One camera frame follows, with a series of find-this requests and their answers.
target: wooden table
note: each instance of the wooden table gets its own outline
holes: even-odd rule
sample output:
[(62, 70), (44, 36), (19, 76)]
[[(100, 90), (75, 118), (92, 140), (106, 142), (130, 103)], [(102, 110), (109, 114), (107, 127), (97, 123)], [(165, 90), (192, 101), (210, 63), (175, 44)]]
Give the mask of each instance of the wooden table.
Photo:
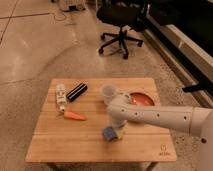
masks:
[[(64, 83), (67, 90), (79, 83), (88, 90), (67, 110), (85, 115), (87, 121), (76, 121), (58, 116), (55, 103), (55, 87)], [(123, 140), (106, 142), (102, 130), (108, 125), (106, 106), (100, 95), (100, 87), (114, 84), (120, 91), (143, 92), (156, 105), (160, 105), (152, 78), (115, 79), (53, 79), (41, 110), (30, 147), (27, 162), (168, 162), (176, 160), (176, 152), (169, 130), (147, 124), (128, 123)]]

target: orange plate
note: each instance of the orange plate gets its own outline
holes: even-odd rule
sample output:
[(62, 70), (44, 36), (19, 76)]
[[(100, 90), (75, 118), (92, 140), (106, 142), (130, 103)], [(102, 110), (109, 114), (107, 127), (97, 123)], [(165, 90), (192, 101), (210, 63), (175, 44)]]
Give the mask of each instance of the orange plate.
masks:
[(132, 97), (132, 104), (142, 106), (154, 106), (155, 103), (148, 95), (140, 92), (133, 92), (130, 94)]

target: chair base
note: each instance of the chair base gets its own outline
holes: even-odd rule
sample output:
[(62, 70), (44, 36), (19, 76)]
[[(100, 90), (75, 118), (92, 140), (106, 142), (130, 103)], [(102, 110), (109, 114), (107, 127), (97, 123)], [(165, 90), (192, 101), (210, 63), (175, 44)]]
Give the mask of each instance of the chair base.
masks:
[(123, 54), (123, 58), (124, 59), (128, 59), (128, 55), (129, 55), (129, 51), (127, 49), (127, 46), (126, 46), (126, 42), (125, 40), (129, 40), (129, 41), (134, 41), (134, 42), (138, 42), (138, 46), (141, 47), (142, 44), (143, 44), (143, 40), (140, 40), (140, 39), (136, 39), (136, 38), (133, 38), (133, 37), (130, 37), (130, 36), (127, 36), (127, 31), (122, 31), (122, 27), (120, 28), (120, 31), (119, 31), (119, 34), (113, 34), (113, 33), (103, 33), (101, 35), (101, 40), (104, 40), (105, 39), (105, 36), (110, 36), (110, 37), (113, 37), (112, 40), (106, 42), (105, 44), (103, 44), (100, 49), (98, 50), (98, 52), (100, 54), (103, 54), (104, 52), (104, 48), (108, 45), (111, 45), (112, 43), (114, 42), (119, 42), (119, 46), (122, 46), (124, 48), (124, 54)]

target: small cube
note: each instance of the small cube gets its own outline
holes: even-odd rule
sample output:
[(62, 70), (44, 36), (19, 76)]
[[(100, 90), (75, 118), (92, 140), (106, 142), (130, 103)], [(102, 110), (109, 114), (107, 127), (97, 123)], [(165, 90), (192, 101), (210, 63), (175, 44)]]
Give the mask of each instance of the small cube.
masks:
[(103, 130), (103, 135), (106, 141), (112, 141), (118, 138), (116, 132), (112, 127), (106, 127)]

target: concrete floor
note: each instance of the concrete floor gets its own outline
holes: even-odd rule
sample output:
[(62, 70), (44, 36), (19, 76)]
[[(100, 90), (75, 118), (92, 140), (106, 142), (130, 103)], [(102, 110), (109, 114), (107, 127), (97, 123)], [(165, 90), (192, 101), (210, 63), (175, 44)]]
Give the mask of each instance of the concrete floor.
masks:
[[(0, 18), (12, 11), (13, 16), (48, 12), (56, 19), (64, 17), (50, 0), (0, 1)], [(129, 32), (144, 44), (139, 48), (128, 43), (128, 60), (122, 59), (116, 44), (99, 56), (100, 34), (118, 29), (98, 21), (93, 6), (66, 16), (65, 21), (54, 20), (52, 14), (0, 19), (1, 37), (5, 31), (0, 45), (0, 171), (50, 170), (44, 164), (26, 163), (25, 155), (52, 78), (153, 77), (162, 105), (199, 105), (183, 93), (182, 83), (143, 34)], [(171, 133), (178, 160), (160, 163), (155, 171), (195, 170), (198, 139)], [(72, 164), (64, 170), (142, 171), (145, 165)]]

